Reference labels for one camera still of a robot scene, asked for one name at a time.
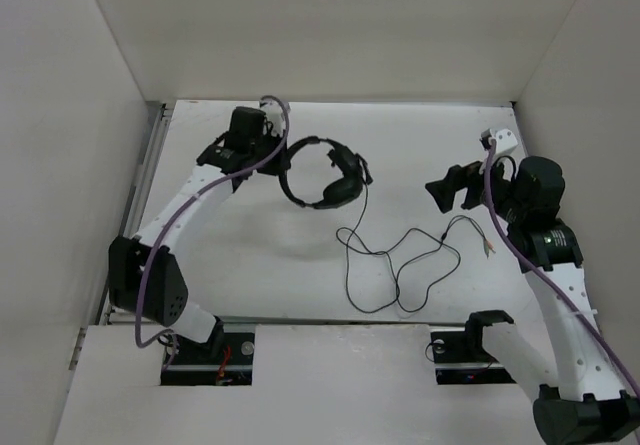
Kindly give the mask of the black headset with microphone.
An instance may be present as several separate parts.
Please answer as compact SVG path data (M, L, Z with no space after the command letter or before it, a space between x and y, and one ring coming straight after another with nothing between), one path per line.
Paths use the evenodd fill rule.
M305 148L324 147L326 159L319 158L292 170L296 156ZM328 137L307 136L290 144L285 164L278 175L279 186L286 198L301 208L314 210L338 209L360 197L374 179L366 159L349 146Z

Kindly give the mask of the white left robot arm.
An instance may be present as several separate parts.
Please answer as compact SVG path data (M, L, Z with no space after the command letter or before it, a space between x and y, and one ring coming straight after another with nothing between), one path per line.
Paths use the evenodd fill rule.
M217 359L224 347L222 319L189 296L180 260L190 241L216 210L252 174L274 176L295 205L312 210L345 206L373 179L364 157L340 142L308 136L288 142L288 103L263 96L257 107L238 106L229 127L197 157L186 182L162 211L133 236L117 236L108 248L108 293L112 305L134 315L134 341L143 349L161 341L171 357L185 339L201 361ZM317 202L294 196L287 182L291 160L302 148L327 144L341 178Z

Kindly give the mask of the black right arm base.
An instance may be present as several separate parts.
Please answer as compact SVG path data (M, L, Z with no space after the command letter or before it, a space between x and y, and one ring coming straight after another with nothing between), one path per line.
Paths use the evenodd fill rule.
M472 351L463 330L435 330L425 348L438 385L514 384L506 369L485 352Z

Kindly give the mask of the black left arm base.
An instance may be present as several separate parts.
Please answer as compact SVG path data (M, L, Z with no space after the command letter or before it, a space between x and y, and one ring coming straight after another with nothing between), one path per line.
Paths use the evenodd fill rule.
M178 351L164 352L160 373L161 386L251 386L255 351L255 327L250 324L228 324L222 345L213 357L184 337L177 338Z

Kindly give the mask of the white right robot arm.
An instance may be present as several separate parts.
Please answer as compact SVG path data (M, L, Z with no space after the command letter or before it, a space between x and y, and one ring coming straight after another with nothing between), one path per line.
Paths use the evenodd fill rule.
M596 328L577 238L558 217L561 167L524 159L511 179L501 165L464 167L466 209L485 205L508 224L501 232L542 313L553 357L545 359L502 310L470 315L465 351L498 360L532 404L546 444L616 443L639 428L639 389Z

